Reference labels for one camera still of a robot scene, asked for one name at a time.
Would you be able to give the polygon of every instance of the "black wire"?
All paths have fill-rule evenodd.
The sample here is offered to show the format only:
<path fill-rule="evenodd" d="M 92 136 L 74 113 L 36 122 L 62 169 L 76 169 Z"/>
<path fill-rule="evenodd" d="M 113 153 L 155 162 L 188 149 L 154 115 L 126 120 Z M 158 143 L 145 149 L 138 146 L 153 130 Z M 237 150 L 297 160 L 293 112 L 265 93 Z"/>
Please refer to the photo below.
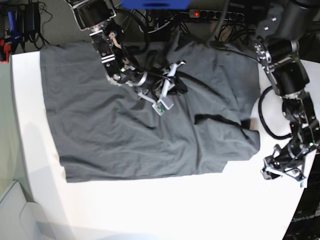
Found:
<path fill-rule="evenodd" d="M 244 31 L 240 30 L 240 31 L 236 32 L 236 33 L 229 39 L 229 41 L 230 41 L 230 42 L 233 42 L 233 41 L 239 39 L 240 37 L 242 37 L 242 36 L 244 36 L 244 35 L 250 36 L 250 35 L 254 35 L 254 34 L 256 34 L 256 31 L 253 30 L 253 29 L 249 29 L 248 32 L 245 31 L 245 30 L 244 30 Z"/>
<path fill-rule="evenodd" d="M 146 14 L 146 19 L 147 19 L 148 23 L 152 23 L 154 18 L 149 14 L 148 10 L 145 10 L 145 14 Z"/>
<path fill-rule="evenodd" d="M 297 168 L 297 167 L 290 168 L 290 169 L 288 169 L 288 170 L 285 170 L 284 172 L 287 173 L 287 172 L 290 172 L 290 171 L 292 171 L 292 170 L 297 170 L 297 171 L 300 173 L 300 175 L 302 175 L 301 169 L 299 169 L 299 168 Z"/>
<path fill-rule="evenodd" d="M 23 41 L 20 43 L 20 45 L 21 45 L 22 51 L 25 53 L 26 52 L 26 43 Z"/>
<path fill-rule="evenodd" d="M 153 75 L 153 76 L 155 76 L 155 77 L 158 77 L 158 78 L 168 79 L 170 82 L 172 82 L 172 80 L 175 79 L 174 76 L 160 75 L 160 74 L 158 74 L 158 73 L 156 73 L 156 72 L 149 71 L 149 70 L 147 70 L 147 69 L 145 69 L 145 68 L 143 68 L 143 67 L 134 65 L 134 64 L 132 64 L 132 62 L 131 62 L 131 65 L 132 65 L 134 68 L 136 68 L 136 69 L 138 69 L 139 71 L 141 71 L 141 72 L 146 72 L 146 73 L 148 73 L 148 74 L 150 74 L 150 75 Z"/>
<path fill-rule="evenodd" d="M 147 19 L 147 17 L 145 15 L 143 15 L 140 11 L 135 10 L 138 14 L 140 14 L 145 20 L 147 20 L 149 22 L 149 20 Z"/>
<path fill-rule="evenodd" d="M 260 121 L 262 123 L 262 126 L 264 128 L 264 130 L 271 136 L 273 137 L 274 139 L 276 140 L 285 140 L 285 139 L 288 139 L 288 138 L 291 138 L 292 135 L 291 133 L 287 134 L 287 135 L 284 135 L 284 136 L 277 136 L 275 135 L 271 130 L 270 128 L 267 126 L 266 124 L 266 121 L 264 119 L 264 116 L 263 116 L 263 113 L 262 113 L 262 103 L 266 97 L 266 95 L 272 90 L 272 86 L 269 86 L 266 90 L 263 91 L 260 99 L 259 99 L 259 103 L 258 103 L 258 113 L 259 113 L 259 118 L 260 118 Z"/>
<path fill-rule="evenodd" d="M 50 43 L 50 42 L 48 42 L 48 41 L 47 41 L 47 39 L 45 39 L 45 37 L 44 37 L 44 36 L 42 36 L 42 34 L 41 34 L 41 33 L 39 33 L 39 35 L 40 35 L 41 40 L 42 40 L 44 43 L 47 43 L 47 44 L 51 45 L 51 43 Z"/>
<path fill-rule="evenodd" d="M 35 39 L 32 39 L 31 36 L 29 35 L 29 42 L 30 43 L 36 43 L 40 38 L 40 34 L 37 34 L 36 38 Z"/>
<path fill-rule="evenodd" d="M 179 23 L 181 26 L 181 29 L 183 30 L 184 34 L 190 34 L 190 31 L 183 25 L 182 22 Z"/>
<path fill-rule="evenodd" d="M 227 15 L 227 11 L 228 11 L 228 8 L 229 8 L 229 3 L 230 3 L 230 0 L 224 0 L 224 5 L 223 5 L 223 10 L 222 10 L 222 13 L 221 13 L 221 17 L 219 18 L 217 24 L 214 27 L 213 32 L 211 33 L 211 35 L 209 36 L 208 40 L 206 41 L 206 45 L 208 47 L 210 47 L 210 41 L 214 37 L 216 37 L 217 34 L 219 34 L 219 32 L 221 30 L 222 24 L 224 23 L 224 20 L 225 20 L 226 15 Z"/>
<path fill-rule="evenodd" d="M 234 24 L 234 30 L 232 31 L 232 33 L 230 34 L 229 36 L 229 41 L 233 41 L 234 38 L 236 38 L 236 36 L 239 34 L 239 33 L 243 33 L 243 32 L 246 32 L 246 29 L 245 29 L 245 26 L 243 26 L 242 24 Z"/>
<path fill-rule="evenodd" d="M 213 92 L 214 94 L 216 94 L 216 92 L 214 92 L 213 89 L 211 87 L 209 87 L 207 84 L 205 84 L 203 81 L 200 81 L 199 79 L 197 79 L 194 76 L 191 76 L 185 72 L 176 71 L 175 76 L 180 77 L 180 78 L 184 78 L 184 79 L 188 79 L 191 82 L 193 82 L 194 84 L 197 84 L 197 85 L 203 87 L 204 89 L 207 89 L 210 92 Z"/>
<path fill-rule="evenodd" d="M 243 57 L 247 57 L 247 58 L 252 59 L 256 63 L 261 64 L 261 62 L 259 60 L 255 59 L 254 57 L 249 56 L 249 55 L 247 55 L 245 53 L 242 53 L 242 52 L 239 52 L 239 51 L 235 51 L 235 50 L 231 50 L 231 49 L 228 49 L 228 48 L 217 48 L 217 47 L 213 47 L 213 48 L 215 50 L 218 50 L 218 51 L 230 52 L 230 53 L 234 53 L 234 54 L 237 54 L 237 55 L 240 55 L 240 56 L 243 56 Z"/>
<path fill-rule="evenodd" d="M 181 24 L 182 24 L 182 26 L 184 26 L 184 28 L 186 29 L 187 33 L 191 34 L 191 32 L 190 32 L 188 26 L 186 25 L 186 23 L 182 21 Z"/>
<path fill-rule="evenodd" d="M 221 37 L 221 34 L 223 33 L 223 31 L 229 26 L 229 21 L 221 28 L 220 32 L 219 32 L 219 35 L 218 35 L 218 38 L 217 40 L 219 41 L 220 37 Z"/>
<path fill-rule="evenodd" d="M 33 45 L 35 46 L 35 48 L 38 49 L 38 50 L 42 49 L 42 47 L 45 45 L 45 42 L 44 42 L 43 40 L 42 40 L 42 46 L 41 46 L 41 47 L 38 47 L 36 41 L 33 41 L 33 42 L 31 42 L 31 43 L 33 43 Z"/>
<path fill-rule="evenodd" d="M 117 9 L 115 9 L 115 12 L 131 17 L 133 20 L 135 20 L 140 25 L 140 27 L 141 27 L 141 29 L 143 31 L 143 34 L 144 34 L 144 43 L 145 43 L 145 45 L 144 45 L 144 47 L 142 49 L 139 49 L 139 50 L 137 50 L 135 52 L 132 52 L 132 54 L 133 55 L 144 54 L 149 49 L 149 46 L 150 46 L 150 38 L 149 38 L 149 34 L 148 34 L 148 30 L 146 28 L 146 25 L 140 20 L 140 18 L 138 18 L 135 14 L 131 13 L 128 10 L 118 9 L 117 8 Z"/>
<path fill-rule="evenodd" d="M 50 22 L 53 18 L 54 18 L 54 16 L 50 13 L 50 12 L 48 12 L 46 9 L 42 9 L 43 11 L 45 11 L 47 14 L 49 14 L 50 15 L 50 18 L 49 18 L 49 20 L 48 21 L 45 21 L 44 23 L 42 23 L 42 25 L 41 25 L 41 34 L 43 35 L 44 34 L 44 32 L 45 32 L 45 28 L 44 28 L 44 25 L 45 24 L 47 24 L 48 22 Z"/>
<path fill-rule="evenodd" d="M 235 30 L 236 30 L 236 25 L 233 25 L 229 36 L 226 38 L 226 42 L 229 42 L 229 39 L 232 37 L 232 34 L 234 33 Z"/>
<path fill-rule="evenodd" d="M 256 33 L 253 32 L 253 31 L 250 31 L 249 33 L 247 32 L 242 32 L 241 34 L 237 34 L 236 36 L 234 36 L 232 39 L 229 40 L 229 42 L 234 42 L 236 40 L 240 40 L 240 41 L 243 41 L 241 39 L 242 36 L 246 36 L 246 38 L 249 38 L 251 35 L 255 35 Z"/>

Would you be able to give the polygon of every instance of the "robotic arm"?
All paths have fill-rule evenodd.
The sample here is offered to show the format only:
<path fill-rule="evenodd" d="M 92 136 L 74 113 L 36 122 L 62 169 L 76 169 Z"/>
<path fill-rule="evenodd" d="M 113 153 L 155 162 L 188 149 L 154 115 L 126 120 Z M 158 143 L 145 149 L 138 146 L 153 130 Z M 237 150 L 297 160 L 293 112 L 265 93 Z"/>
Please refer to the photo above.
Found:
<path fill-rule="evenodd" d="M 113 85 L 127 84 L 133 87 L 137 95 L 150 103 L 161 116 L 170 110 L 174 103 L 168 95 L 185 94 L 188 90 L 183 82 L 175 77 L 177 69 L 186 64 L 184 61 L 173 63 L 167 68 L 147 70 L 140 67 L 129 47 L 123 44 L 124 31 L 116 24 L 114 18 L 118 13 L 128 11 L 116 9 L 109 0 L 66 0 L 70 5 L 75 21 L 80 30 L 90 30 L 92 43 L 101 56 L 101 63 L 106 70 L 106 78 Z M 138 23 L 140 19 L 132 15 Z M 136 53 L 144 53 L 149 40 L 146 35 L 144 49 Z"/>
<path fill-rule="evenodd" d="M 152 103 L 160 116 L 174 105 L 169 94 L 185 94 L 188 91 L 176 77 L 177 68 L 186 64 L 184 61 L 162 69 L 147 70 L 139 66 L 134 54 L 123 43 L 124 31 L 114 21 L 117 14 L 127 11 L 116 9 L 111 0 L 108 0 L 109 6 L 104 0 L 65 1 L 70 5 L 79 28 L 91 31 L 92 43 L 101 56 L 106 78 L 111 84 L 133 87 L 141 99 Z M 152 8 L 170 8 L 168 1 L 165 1 L 166 4 L 159 4 L 158 0 L 156 2 L 158 5 Z M 305 158 L 320 146 L 320 125 L 310 95 L 305 92 L 309 78 L 298 55 L 298 40 L 319 8 L 319 0 L 286 0 L 284 6 L 272 2 L 266 18 L 257 27 L 254 47 L 272 85 L 260 98 L 260 119 L 272 137 L 291 139 L 282 149 L 276 145 L 274 153 L 264 159 L 261 172 L 266 180 L 286 175 L 305 187 Z M 145 34 L 145 40 L 146 46 L 138 51 L 140 54 L 148 48 L 148 34 Z M 286 136 L 273 134 L 263 119 L 262 101 L 272 89 L 282 98 L 283 114 L 290 121 L 291 133 Z"/>
<path fill-rule="evenodd" d="M 278 140 L 291 138 L 283 149 L 276 145 L 273 154 L 264 159 L 261 172 L 266 180 L 286 175 L 306 187 L 305 158 L 319 148 L 320 126 L 310 94 L 305 91 L 309 78 L 298 55 L 298 40 L 319 11 L 319 6 L 318 0 L 290 0 L 284 11 L 277 15 L 277 6 L 274 5 L 266 20 L 258 26 L 254 47 L 272 85 L 260 98 L 260 119 L 272 137 Z M 282 98 L 283 115 L 290 121 L 291 133 L 286 136 L 274 135 L 262 116 L 262 101 L 271 89 Z"/>

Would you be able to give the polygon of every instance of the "electrical cable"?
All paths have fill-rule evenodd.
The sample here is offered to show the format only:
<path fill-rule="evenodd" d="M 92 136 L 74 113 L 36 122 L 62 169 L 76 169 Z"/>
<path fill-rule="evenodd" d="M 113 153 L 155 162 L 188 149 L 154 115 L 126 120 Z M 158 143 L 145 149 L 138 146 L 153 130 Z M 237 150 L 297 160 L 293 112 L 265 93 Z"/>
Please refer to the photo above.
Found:
<path fill-rule="evenodd" d="M 243 56 L 243 57 L 247 57 L 247 58 L 252 59 L 252 60 L 255 61 L 256 63 L 261 64 L 261 62 L 260 62 L 259 60 L 255 59 L 254 57 L 249 56 L 249 55 L 247 55 L 247 54 L 245 54 L 245 53 L 242 53 L 242 52 L 239 52 L 239 51 L 235 51 L 235 50 L 231 50 L 231 49 L 227 49 L 227 48 L 217 48 L 217 47 L 214 47 L 214 49 L 215 49 L 215 50 L 218 50 L 218 51 L 231 52 L 231 53 L 234 53 L 234 54 Z"/>
<path fill-rule="evenodd" d="M 229 42 L 234 42 L 234 41 L 236 41 L 236 40 L 238 40 L 238 39 L 240 39 L 240 40 L 242 41 L 242 39 L 241 39 L 242 36 L 246 36 L 246 38 L 248 38 L 249 36 L 255 35 L 255 34 L 256 34 L 255 31 L 249 31 L 249 33 L 247 33 L 247 32 L 242 32 L 242 33 L 240 33 L 240 34 L 235 35 L 235 36 L 232 37 L 231 39 L 229 39 Z"/>
<path fill-rule="evenodd" d="M 234 31 L 236 30 L 236 25 L 233 25 L 232 29 L 231 29 L 231 32 L 229 34 L 229 36 L 226 38 L 226 42 L 229 42 L 229 39 L 232 37 Z"/>
<path fill-rule="evenodd" d="M 161 27 L 159 27 L 159 28 L 157 28 L 157 29 L 155 29 L 155 30 L 152 30 L 152 31 L 148 31 L 148 34 L 153 34 L 153 33 L 157 32 L 157 31 L 159 31 L 159 30 L 161 30 L 161 29 L 164 29 L 164 28 L 165 28 L 166 26 L 168 26 L 170 23 L 171 23 L 171 22 L 168 21 L 167 23 L 165 23 L 165 24 L 162 25 Z"/>
<path fill-rule="evenodd" d="M 184 31 L 185 34 L 190 34 L 190 33 L 191 33 L 191 32 L 189 31 L 189 29 L 187 28 L 187 26 L 184 25 L 184 22 L 180 22 L 179 24 L 180 24 L 180 26 L 181 26 L 181 28 L 183 29 L 183 31 Z"/>
<path fill-rule="evenodd" d="M 40 38 L 40 34 L 38 33 L 35 39 L 32 39 L 31 36 L 29 35 L 29 42 L 30 43 L 36 43 Z"/>
<path fill-rule="evenodd" d="M 143 34 L 144 34 L 144 47 L 142 49 L 139 49 L 138 51 L 132 53 L 133 55 L 141 55 L 144 54 L 150 46 L 150 39 L 149 39 L 149 34 L 148 34 L 148 30 L 146 28 L 146 25 L 140 20 L 140 18 L 138 18 L 134 13 L 128 11 L 128 10 L 124 10 L 124 9 L 115 9 L 116 13 L 119 14 L 123 14 L 126 16 L 130 16 L 133 20 L 135 20 L 139 26 L 142 28 L 143 30 Z"/>
<path fill-rule="evenodd" d="M 26 53 L 26 43 L 23 41 L 23 42 L 20 43 L 20 45 L 21 45 L 22 51 L 23 51 L 24 53 Z"/>
<path fill-rule="evenodd" d="M 141 15 L 143 19 L 145 19 L 146 21 L 149 22 L 149 20 L 147 19 L 147 17 L 146 17 L 144 14 L 142 14 L 140 11 L 135 10 L 135 12 L 136 12 L 137 14 Z"/>
<path fill-rule="evenodd" d="M 33 43 L 33 45 L 35 46 L 35 48 L 38 49 L 38 50 L 42 49 L 42 47 L 45 46 L 45 42 L 43 41 L 43 39 L 41 39 L 41 40 L 42 40 L 42 46 L 41 46 L 41 47 L 38 47 L 37 42 L 36 42 L 36 41 L 31 41 L 30 38 L 29 38 L 29 41 L 30 41 L 31 43 Z"/>
<path fill-rule="evenodd" d="M 47 21 L 45 21 L 44 23 L 41 24 L 41 35 L 44 35 L 45 34 L 45 24 L 49 23 L 54 18 L 54 16 L 44 8 L 42 10 L 50 15 L 49 20 L 47 20 Z"/>
<path fill-rule="evenodd" d="M 222 28 L 221 28 L 221 30 L 220 30 L 220 32 L 219 32 L 219 35 L 218 35 L 218 37 L 217 37 L 217 40 L 218 40 L 218 41 L 219 41 L 220 39 L 222 39 L 222 37 L 227 34 L 227 33 L 224 33 L 224 34 L 221 36 L 221 34 L 224 32 L 224 30 L 228 29 L 228 27 L 229 27 L 229 21 L 228 21 L 225 25 L 222 26 Z"/>
<path fill-rule="evenodd" d="M 184 26 L 184 28 L 186 29 L 187 33 L 188 33 L 188 34 L 191 34 L 191 32 L 190 32 L 187 24 L 186 24 L 184 21 L 182 21 L 181 24 L 182 24 L 182 26 Z"/>
<path fill-rule="evenodd" d="M 267 126 L 266 124 L 266 121 L 264 119 L 264 116 L 263 116 L 263 113 L 262 113 L 262 103 L 266 97 L 266 95 L 272 90 L 272 86 L 269 86 L 267 89 L 265 89 L 259 99 L 259 103 L 258 103 L 258 113 L 259 113 L 259 118 L 260 118 L 260 121 L 262 123 L 262 126 L 264 128 L 264 130 L 271 136 L 273 137 L 274 139 L 276 140 L 285 140 L 285 139 L 288 139 L 288 138 L 291 138 L 292 137 L 292 134 L 289 133 L 287 135 L 284 135 L 284 136 L 277 136 L 275 135 L 271 130 L 270 128 Z"/>
<path fill-rule="evenodd" d="M 42 36 L 41 33 L 39 33 L 39 35 L 40 35 L 41 40 L 42 40 L 44 43 L 47 43 L 47 44 L 49 44 L 49 45 L 52 45 L 50 42 L 47 41 L 47 39 L 45 39 L 44 36 Z"/>
<path fill-rule="evenodd" d="M 235 41 L 236 39 L 240 38 L 241 36 L 243 35 L 251 35 L 251 34 L 255 34 L 256 31 L 254 29 L 242 29 L 242 30 L 239 30 L 239 31 L 236 31 L 233 36 L 231 36 L 231 38 L 229 39 L 230 42 L 233 42 Z"/>
<path fill-rule="evenodd" d="M 229 8 L 229 3 L 230 0 L 224 0 L 224 5 L 223 5 L 223 10 L 221 12 L 221 17 L 219 18 L 217 24 L 215 25 L 213 32 L 211 33 L 210 37 L 208 38 L 208 40 L 206 41 L 206 45 L 208 46 L 208 48 L 211 47 L 210 45 L 210 41 L 212 39 L 214 39 L 215 37 L 217 37 L 217 35 L 220 33 L 221 27 L 224 23 L 224 19 L 226 18 L 227 15 L 227 11 Z"/>
<path fill-rule="evenodd" d="M 200 81 L 199 79 L 197 79 L 194 76 L 191 76 L 185 72 L 176 71 L 175 76 L 180 77 L 180 78 L 184 78 L 184 79 L 188 79 L 191 82 L 193 82 L 194 84 L 197 84 L 197 85 L 209 90 L 210 92 L 213 92 L 212 88 L 209 87 L 207 84 L 205 84 L 203 81 Z"/>

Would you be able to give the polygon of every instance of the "floor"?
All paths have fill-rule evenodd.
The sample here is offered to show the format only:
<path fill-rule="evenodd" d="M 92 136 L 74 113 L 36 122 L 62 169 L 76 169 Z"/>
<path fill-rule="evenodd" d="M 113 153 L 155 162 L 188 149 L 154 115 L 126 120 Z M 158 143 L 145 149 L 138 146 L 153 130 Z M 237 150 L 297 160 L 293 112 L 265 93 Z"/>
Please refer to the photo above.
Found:
<path fill-rule="evenodd" d="M 0 196 L 13 180 L 20 182 L 31 201 L 12 98 L 11 66 L 0 64 Z"/>

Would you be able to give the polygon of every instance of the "blue box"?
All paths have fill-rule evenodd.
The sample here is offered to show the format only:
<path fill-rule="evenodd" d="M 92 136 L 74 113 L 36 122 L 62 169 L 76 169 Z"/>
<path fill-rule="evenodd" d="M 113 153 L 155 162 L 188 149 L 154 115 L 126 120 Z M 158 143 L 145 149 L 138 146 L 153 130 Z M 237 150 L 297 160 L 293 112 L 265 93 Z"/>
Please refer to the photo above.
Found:
<path fill-rule="evenodd" d="M 186 9 L 191 0 L 122 0 L 126 9 Z"/>

